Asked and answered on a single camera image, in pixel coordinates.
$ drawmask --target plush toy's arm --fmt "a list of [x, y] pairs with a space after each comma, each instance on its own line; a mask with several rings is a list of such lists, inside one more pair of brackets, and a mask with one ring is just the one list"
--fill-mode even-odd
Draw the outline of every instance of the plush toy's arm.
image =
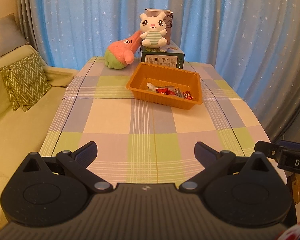
[[167, 34], [167, 30], [164, 29], [164, 30], [160, 31], [160, 34], [161, 34], [162, 36], [166, 35], [166, 34]]
[[127, 63], [127, 64], [132, 64], [134, 62], [134, 54], [131, 50], [126, 50], [124, 53], [123, 53], [123, 57], [124, 57], [124, 61]]
[[142, 39], [145, 39], [147, 37], [147, 33], [142, 33], [141, 35], [140, 35], [140, 38], [142, 38]]

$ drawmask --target striped belly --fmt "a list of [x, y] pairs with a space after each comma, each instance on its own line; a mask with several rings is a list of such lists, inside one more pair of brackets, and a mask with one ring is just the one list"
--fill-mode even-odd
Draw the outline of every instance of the striped belly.
[[161, 38], [160, 32], [157, 31], [148, 32], [146, 37], [146, 39], [151, 42], [151, 45], [157, 45]]

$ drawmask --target sofa armrest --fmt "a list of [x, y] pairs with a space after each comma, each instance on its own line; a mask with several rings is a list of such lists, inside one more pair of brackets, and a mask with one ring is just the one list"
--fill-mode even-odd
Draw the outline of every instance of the sofa armrest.
[[73, 78], [78, 74], [78, 70], [69, 68], [42, 66], [46, 74], [48, 83], [53, 87], [67, 87]]

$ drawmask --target pink plush toy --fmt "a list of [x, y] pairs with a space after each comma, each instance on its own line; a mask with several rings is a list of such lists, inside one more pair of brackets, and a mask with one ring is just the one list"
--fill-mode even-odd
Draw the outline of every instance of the pink plush toy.
[[109, 68], [114, 69], [122, 69], [131, 64], [134, 61], [134, 54], [141, 43], [141, 34], [141, 30], [138, 30], [125, 40], [111, 43], [106, 49], [105, 64]]

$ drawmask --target green box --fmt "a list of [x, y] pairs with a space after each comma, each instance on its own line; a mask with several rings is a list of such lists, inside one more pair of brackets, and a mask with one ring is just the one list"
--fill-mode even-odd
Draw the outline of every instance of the green box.
[[140, 45], [139, 61], [182, 69], [185, 54], [173, 41], [161, 48], [146, 48]]

